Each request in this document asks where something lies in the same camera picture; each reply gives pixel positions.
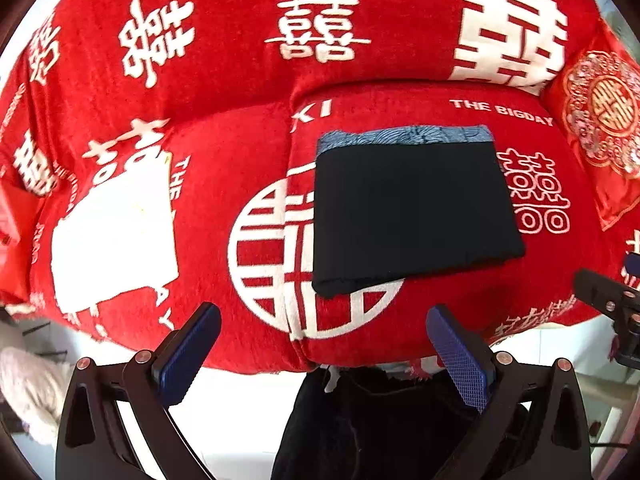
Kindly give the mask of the black pants grey waistband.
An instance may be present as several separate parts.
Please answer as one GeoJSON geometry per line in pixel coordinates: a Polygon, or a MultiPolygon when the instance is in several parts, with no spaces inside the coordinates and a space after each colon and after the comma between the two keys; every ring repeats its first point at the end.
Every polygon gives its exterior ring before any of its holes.
{"type": "Polygon", "coordinates": [[[318,140],[312,267],[318,295],[524,252],[486,126],[333,130],[318,140]]]}

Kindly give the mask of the pink white cloth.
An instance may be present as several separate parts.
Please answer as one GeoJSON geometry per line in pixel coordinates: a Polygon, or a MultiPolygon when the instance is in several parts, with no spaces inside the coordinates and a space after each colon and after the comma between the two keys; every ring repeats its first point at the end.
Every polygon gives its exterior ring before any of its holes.
{"type": "Polygon", "coordinates": [[[29,435],[41,445],[55,447],[74,367],[28,351],[1,350],[1,392],[29,435]]]}

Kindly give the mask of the black trousers of person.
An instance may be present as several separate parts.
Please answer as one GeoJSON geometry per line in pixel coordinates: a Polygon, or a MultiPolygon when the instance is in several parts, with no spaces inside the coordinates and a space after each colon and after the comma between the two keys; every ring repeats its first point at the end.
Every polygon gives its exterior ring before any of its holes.
{"type": "Polygon", "coordinates": [[[306,375],[275,479],[434,479],[480,419],[447,372],[399,379],[377,367],[306,375]]]}

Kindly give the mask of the red embroidered pillow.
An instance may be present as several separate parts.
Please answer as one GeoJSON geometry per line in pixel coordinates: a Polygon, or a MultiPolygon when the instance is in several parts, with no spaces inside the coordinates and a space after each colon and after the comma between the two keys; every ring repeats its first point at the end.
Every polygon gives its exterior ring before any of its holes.
{"type": "Polygon", "coordinates": [[[593,187],[602,229],[639,203],[639,65],[605,20],[541,91],[593,187]]]}

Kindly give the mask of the red blanket white characters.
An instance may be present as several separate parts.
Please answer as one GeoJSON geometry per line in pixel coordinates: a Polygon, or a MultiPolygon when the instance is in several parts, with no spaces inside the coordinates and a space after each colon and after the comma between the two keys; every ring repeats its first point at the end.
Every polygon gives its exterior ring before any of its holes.
{"type": "Polygon", "coordinates": [[[1,93],[1,303],[131,349],[205,301],[206,365],[439,367],[446,306],[488,342],[593,310],[627,281],[639,204],[602,229],[542,104],[604,20],[594,0],[61,0],[1,93]],[[327,132],[486,126],[520,258],[324,298],[314,170],[327,132]]]}

